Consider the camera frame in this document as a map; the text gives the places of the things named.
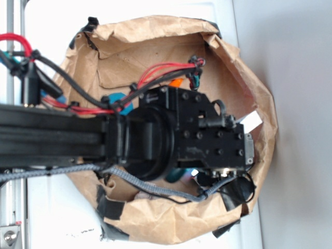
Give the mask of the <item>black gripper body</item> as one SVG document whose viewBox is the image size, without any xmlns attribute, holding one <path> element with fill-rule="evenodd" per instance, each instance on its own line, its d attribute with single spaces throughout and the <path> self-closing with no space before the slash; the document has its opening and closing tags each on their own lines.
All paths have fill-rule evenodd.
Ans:
<svg viewBox="0 0 332 249">
<path fill-rule="evenodd" d="M 183 169 L 196 169 L 205 181 L 229 173 L 245 173 L 254 164 L 254 141 L 244 125 L 227 113 L 222 100 L 210 101 L 197 91 L 175 87 L 148 90 L 139 108 L 156 113 L 172 135 L 170 175 Z"/>
</svg>

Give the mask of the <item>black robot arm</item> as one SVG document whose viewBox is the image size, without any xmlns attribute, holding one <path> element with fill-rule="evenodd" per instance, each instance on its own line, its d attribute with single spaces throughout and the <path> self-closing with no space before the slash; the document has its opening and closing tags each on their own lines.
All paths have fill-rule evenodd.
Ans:
<svg viewBox="0 0 332 249">
<path fill-rule="evenodd" d="M 196 91 L 148 90 L 127 115 L 80 118 L 66 112 L 1 106 L 1 168 L 70 167 L 79 159 L 103 168 L 123 166 L 143 181 L 173 169 L 211 178 L 248 171 L 254 142 L 221 100 Z"/>
</svg>

